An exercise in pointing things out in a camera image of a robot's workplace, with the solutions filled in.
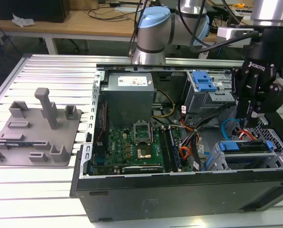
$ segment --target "black computer tower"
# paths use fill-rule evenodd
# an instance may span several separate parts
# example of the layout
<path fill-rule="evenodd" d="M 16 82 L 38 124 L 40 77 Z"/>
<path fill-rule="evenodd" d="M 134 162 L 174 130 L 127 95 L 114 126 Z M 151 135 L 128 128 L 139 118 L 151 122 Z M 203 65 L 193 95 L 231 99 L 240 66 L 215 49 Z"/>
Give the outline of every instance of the black computer tower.
<path fill-rule="evenodd" d="M 0 0 L 1 20 L 11 20 L 14 14 L 24 19 L 62 23 L 69 11 L 69 0 Z"/>

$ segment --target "ram slot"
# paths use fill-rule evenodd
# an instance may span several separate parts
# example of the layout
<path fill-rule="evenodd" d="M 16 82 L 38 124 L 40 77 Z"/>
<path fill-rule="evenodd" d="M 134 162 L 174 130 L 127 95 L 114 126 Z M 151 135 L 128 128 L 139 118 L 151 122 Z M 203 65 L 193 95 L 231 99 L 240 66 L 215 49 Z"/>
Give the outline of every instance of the ram slot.
<path fill-rule="evenodd" d="M 161 148 L 162 158 L 164 162 L 165 172 L 170 172 L 172 171 L 172 164 L 170 160 L 170 153 L 168 151 L 165 131 L 163 129 L 159 129 L 158 135 L 159 135 L 159 140 L 160 140 L 160 148 Z"/>

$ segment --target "aluminum extrusion table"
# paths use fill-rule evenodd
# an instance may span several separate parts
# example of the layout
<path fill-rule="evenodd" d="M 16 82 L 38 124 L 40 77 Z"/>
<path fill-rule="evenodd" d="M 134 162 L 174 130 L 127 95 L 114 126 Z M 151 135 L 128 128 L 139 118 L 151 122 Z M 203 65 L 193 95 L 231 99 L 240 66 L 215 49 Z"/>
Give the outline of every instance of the aluminum extrusion table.
<path fill-rule="evenodd" d="M 239 66 L 241 61 L 205 60 L 211 65 Z M 69 197 L 76 154 L 84 141 L 89 101 L 97 63 L 129 63 L 127 57 L 52 56 L 24 57 L 0 88 L 0 130 L 8 120 L 13 101 L 40 107 L 34 98 L 38 87 L 50 90 L 57 108 L 76 104 L 83 114 L 67 167 L 1 167 L 0 227 L 283 227 L 283 202 L 262 213 L 211 215 L 184 218 L 132 220 L 91 224 L 79 199 Z M 168 64 L 201 65 L 204 60 L 167 59 Z"/>

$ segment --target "expansion slot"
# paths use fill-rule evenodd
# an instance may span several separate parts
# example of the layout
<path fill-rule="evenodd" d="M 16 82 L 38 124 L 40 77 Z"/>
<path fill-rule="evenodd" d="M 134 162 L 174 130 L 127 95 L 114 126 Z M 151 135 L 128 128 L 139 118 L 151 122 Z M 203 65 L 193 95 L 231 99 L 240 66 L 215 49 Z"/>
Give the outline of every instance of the expansion slot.
<path fill-rule="evenodd" d="M 163 129 L 159 130 L 159 140 L 162 151 L 162 157 L 164 161 L 164 167 L 166 172 L 177 172 L 175 158 L 173 156 L 173 149 L 170 137 L 166 134 Z"/>
<path fill-rule="evenodd" d="M 172 129 L 168 129 L 167 131 L 168 131 L 168 135 L 169 135 L 170 140 L 171 140 L 171 146 L 172 146 L 172 151 L 173 151 L 173 156 L 174 156 L 174 159 L 175 159 L 176 167 L 177 167 L 177 169 L 180 169 L 181 163 L 180 163 L 180 158 L 179 158 L 179 154 L 178 154 L 178 148 L 177 148 L 175 141 L 174 141 L 173 131 L 172 131 Z"/>

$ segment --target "blue latch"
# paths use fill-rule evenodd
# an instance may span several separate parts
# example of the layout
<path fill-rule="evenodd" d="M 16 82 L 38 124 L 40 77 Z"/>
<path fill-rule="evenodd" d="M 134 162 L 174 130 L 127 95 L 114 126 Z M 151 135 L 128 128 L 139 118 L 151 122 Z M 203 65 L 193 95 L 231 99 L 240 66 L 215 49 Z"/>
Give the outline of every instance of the blue latch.
<path fill-rule="evenodd" d="M 200 92 L 215 92 L 217 90 L 211 77 L 205 71 L 193 71 L 192 76 Z"/>
<path fill-rule="evenodd" d="M 225 148 L 225 146 L 224 146 L 224 144 L 222 142 L 219 144 L 219 148 L 221 149 L 221 151 L 225 151 L 226 150 L 226 148 Z"/>
<path fill-rule="evenodd" d="M 222 147 L 225 148 L 222 151 L 239 151 L 240 148 L 238 147 L 236 142 L 232 142 L 232 141 L 223 141 L 219 144 L 219 147 L 222 150 Z"/>
<path fill-rule="evenodd" d="M 266 145 L 268 146 L 269 150 L 270 151 L 273 151 L 274 150 L 274 146 L 273 146 L 273 143 L 269 140 L 266 141 Z"/>

